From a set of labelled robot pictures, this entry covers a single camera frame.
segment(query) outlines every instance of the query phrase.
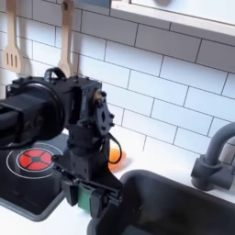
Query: faucet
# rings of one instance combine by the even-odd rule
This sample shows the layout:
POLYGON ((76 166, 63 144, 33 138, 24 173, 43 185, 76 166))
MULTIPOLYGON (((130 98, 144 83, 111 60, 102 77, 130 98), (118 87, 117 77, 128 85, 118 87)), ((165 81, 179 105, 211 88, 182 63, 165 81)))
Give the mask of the faucet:
POLYGON ((235 136, 235 122, 224 126, 211 139, 207 153, 196 159, 192 184, 202 191, 210 191, 214 186, 230 190, 235 174, 235 167, 228 169, 218 159, 225 143, 235 136))

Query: black sink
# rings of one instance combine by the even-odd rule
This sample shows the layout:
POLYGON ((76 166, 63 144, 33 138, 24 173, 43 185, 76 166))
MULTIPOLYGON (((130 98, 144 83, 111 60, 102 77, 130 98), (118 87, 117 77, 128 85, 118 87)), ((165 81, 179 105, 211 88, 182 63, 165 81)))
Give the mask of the black sink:
POLYGON ((235 205, 147 171, 125 173, 124 199, 88 235, 234 235, 235 205))

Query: wooden spatula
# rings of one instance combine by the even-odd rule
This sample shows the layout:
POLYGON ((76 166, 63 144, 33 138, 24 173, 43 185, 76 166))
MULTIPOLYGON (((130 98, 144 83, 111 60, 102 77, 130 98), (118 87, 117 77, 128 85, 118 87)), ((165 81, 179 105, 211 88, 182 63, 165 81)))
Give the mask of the wooden spatula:
POLYGON ((7 46, 4 50, 4 66, 7 70, 22 72, 22 55, 17 46, 16 0, 6 0, 7 46))
POLYGON ((67 77, 73 74, 70 61, 73 10, 74 5, 72 0, 62 1, 62 57, 58 67, 62 69, 67 77))

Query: stove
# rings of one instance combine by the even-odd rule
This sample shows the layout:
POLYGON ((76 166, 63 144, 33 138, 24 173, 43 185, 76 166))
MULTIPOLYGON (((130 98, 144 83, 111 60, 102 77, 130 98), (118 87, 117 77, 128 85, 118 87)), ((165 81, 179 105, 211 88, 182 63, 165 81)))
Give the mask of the stove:
POLYGON ((66 144, 61 134, 30 148, 0 151, 0 205, 34 221, 47 218, 64 199, 51 157, 62 155, 66 144))

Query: tile wall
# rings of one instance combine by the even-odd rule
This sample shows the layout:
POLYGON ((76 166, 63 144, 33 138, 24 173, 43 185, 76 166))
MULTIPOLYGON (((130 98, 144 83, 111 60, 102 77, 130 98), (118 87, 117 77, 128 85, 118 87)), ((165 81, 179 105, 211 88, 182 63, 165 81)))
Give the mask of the tile wall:
MULTIPOLYGON (((0 0, 0 94, 17 76, 3 68, 6 0, 0 0)), ((61 0, 17 0, 17 42, 24 74, 56 66, 61 0)), ((235 39, 198 28, 75 4, 74 73, 103 82, 113 133, 126 150, 195 158, 235 121, 235 39)), ((232 164, 234 140, 221 160, 232 164)))

